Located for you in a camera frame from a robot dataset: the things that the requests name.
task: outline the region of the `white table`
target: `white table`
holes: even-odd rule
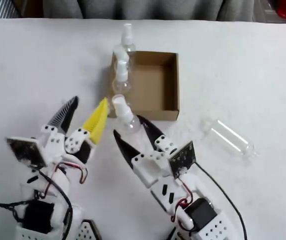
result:
[[[179,54],[180,114],[156,122],[178,145],[194,140],[198,161],[241,211],[250,240],[286,240],[286,24],[133,21],[138,50]],[[5,136],[32,137],[70,97],[80,126],[103,96],[122,21],[0,20],[0,202],[20,200],[25,167]],[[251,139],[259,156],[247,163],[199,145],[200,119],[219,117]],[[162,240],[167,216],[123,160],[108,121],[84,185],[71,200],[86,209],[104,240]],[[234,224],[240,223],[202,173]],[[0,240],[15,221],[0,209]]]

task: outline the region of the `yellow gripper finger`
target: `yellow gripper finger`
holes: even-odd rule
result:
[[[96,145],[100,142],[107,118],[108,100],[105,97],[82,126],[90,132],[89,139]]]

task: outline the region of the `red wire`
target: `red wire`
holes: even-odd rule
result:
[[[193,193],[192,193],[192,191],[188,188],[188,186],[187,186],[181,179],[179,179],[179,180],[180,180],[181,183],[183,184],[184,188],[188,191],[188,193],[189,193],[191,199],[190,199],[190,201],[188,202],[188,199],[185,197],[185,198],[180,199],[180,200],[177,202],[177,204],[176,204],[176,206],[175,206],[175,210],[174,210],[174,215],[171,216],[171,222],[172,222],[172,223],[175,222],[178,207],[182,207],[183,209],[185,209],[187,206],[189,206],[189,205],[193,202]],[[182,222],[181,222],[180,220],[178,221],[178,225],[179,225],[184,231],[187,231],[187,232],[190,232],[190,231],[191,231],[191,230],[188,230],[188,229],[186,229],[185,227],[183,227]]]
[[[64,164],[64,165],[66,165],[66,166],[69,166],[69,167],[72,167],[72,168],[75,168],[75,169],[79,169],[79,170],[81,171],[81,177],[80,177],[80,179],[79,179],[79,183],[80,183],[80,184],[83,184],[83,183],[85,182],[85,180],[87,179],[88,174],[89,174],[88,169],[85,168],[86,175],[85,175],[85,177],[84,177],[82,168],[81,168],[79,165],[74,164],[74,163],[71,163],[71,162],[60,162],[60,163],[58,163],[58,164],[56,165],[55,169],[54,169],[54,172],[53,172],[51,178],[53,177],[54,173],[58,170],[58,168],[59,168],[59,166],[60,166],[61,164]],[[42,197],[43,199],[44,199],[44,198],[46,197],[46,195],[48,194],[50,185],[51,185],[51,184],[49,183],[49,184],[46,186],[46,189],[45,189],[45,191],[44,191],[44,196]]]

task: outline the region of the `white spray nozzle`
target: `white spray nozzle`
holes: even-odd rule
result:
[[[129,77],[128,63],[125,61],[117,61],[115,79],[119,83],[126,82]]]
[[[133,44],[132,24],[124,24],[121,43],[123,46]]]
[[[127,105],[125,98],[122,94],[115,95],[112,98],[112,103],[115,108],[116,116],[125,124],[130,123],[134,115],[131,111],[131,108]]]
[[[127,51],[125,51],[125,49],[121,45],[115,46],[113,52],[116,56],[117,61],[124,61],[127,63],[129,62],[130,57]]]

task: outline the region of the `open cardboard box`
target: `open cardboard box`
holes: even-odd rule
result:
[[[113,55],[110,68],[108,98],[114,96],[115,77]],[[180,111],[178,54],[137,51],[129,73],[131,89],[124,96],[134,114],[149,120],[175,121]],[[112,110],[109,117],[115,118]]]

